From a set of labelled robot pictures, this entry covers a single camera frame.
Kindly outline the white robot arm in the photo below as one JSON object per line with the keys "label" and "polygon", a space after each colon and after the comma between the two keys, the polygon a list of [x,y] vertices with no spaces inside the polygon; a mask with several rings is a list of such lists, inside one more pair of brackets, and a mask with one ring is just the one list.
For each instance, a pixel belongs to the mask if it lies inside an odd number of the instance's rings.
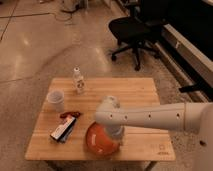
{"label": "white robot arm", "polygon": [[197,134],[192,171],[213,171],[213,102],[121,108],[116,97],[106,96],[97,107],[94,118],[113,138],[122,136],[123,126]]}

